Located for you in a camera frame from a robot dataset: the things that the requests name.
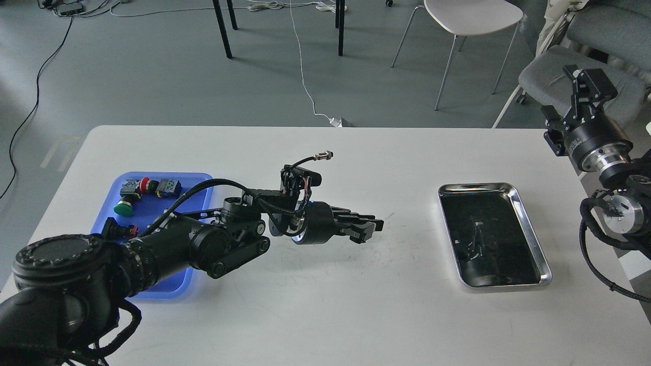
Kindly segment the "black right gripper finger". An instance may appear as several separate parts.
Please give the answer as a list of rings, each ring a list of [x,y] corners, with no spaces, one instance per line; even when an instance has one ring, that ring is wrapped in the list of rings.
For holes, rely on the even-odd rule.
[[[563,117],[558,114],[553,106],[542,106],[541,112],[544,115],[547,127],[547,131],[544,133],[545,141],[556,156],[568,156],[564,143],[563,132],[566,132],[566,125],[564,125]]]
[[[579,69],[577,65],[565,65],[563,72],[572,81],[570,109],[565,120],[595,119],[604,114],[605,102],[618,95],[602,69]]]

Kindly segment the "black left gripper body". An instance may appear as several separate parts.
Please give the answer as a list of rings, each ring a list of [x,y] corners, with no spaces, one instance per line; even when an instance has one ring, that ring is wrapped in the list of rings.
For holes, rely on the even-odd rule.
[[[303,217],[303,231],[291,237],[296,244],[323,244],[333,236],[343,236],[337,216],[351,214],[351,210],[330,206],[326,202],[311,201]]]

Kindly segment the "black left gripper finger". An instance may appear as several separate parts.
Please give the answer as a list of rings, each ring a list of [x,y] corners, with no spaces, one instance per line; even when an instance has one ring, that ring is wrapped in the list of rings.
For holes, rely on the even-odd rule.
[[[374,223],[375,229],[383,229],[384,221],[372,214],[360,214],[346,208],[333,206],[333,218],[340,224],[362,225]]]
[[[365,243],[376,231],[374,223],[356,223],[340,229],[342,236],[348,236],[355,243]]]

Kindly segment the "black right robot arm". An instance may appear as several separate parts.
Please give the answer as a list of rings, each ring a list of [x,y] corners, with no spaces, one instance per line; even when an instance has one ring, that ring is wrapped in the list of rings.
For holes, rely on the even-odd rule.
[[[632,159],[633,143],[623,129],[604,112],[604,104],[617,90],[601,69],[565,65],[572,82],[570,109],[561,116],[553,106],[543,106],[547,131],[544,139],[557,156],[568,156],[583,172],[596,172],[603,188],[583,199],[579,245],[590,270],[610,290],[637,301],[641,296],[606,278],[591,262],[585,243],[586,231],[611,247],[649,251],[650,187],[649,155]]]

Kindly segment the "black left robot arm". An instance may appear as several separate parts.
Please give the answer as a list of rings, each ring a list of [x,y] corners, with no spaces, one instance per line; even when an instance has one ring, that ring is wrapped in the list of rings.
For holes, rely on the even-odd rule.
[[[312,201],[321,175],[303,164],[329,160],[325,151],[284,165],[278,190],[235,181],[202,181],[140,233],[108,224],[102,234],[65,234],[16,253],[18,292],[2,302],[2,365],[105,365],[139,326],[129,298],[186,269],[218,279],[266,253],[272,236],[322,244],[333,236],[365,243],[383,220]]]

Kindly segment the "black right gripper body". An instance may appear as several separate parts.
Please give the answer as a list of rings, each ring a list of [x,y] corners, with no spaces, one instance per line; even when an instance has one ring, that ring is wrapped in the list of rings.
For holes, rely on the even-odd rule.
[[[560,156],[569,156],[585,172],[631,172],[632,142],[601,109],[579,107],[564,118]]]

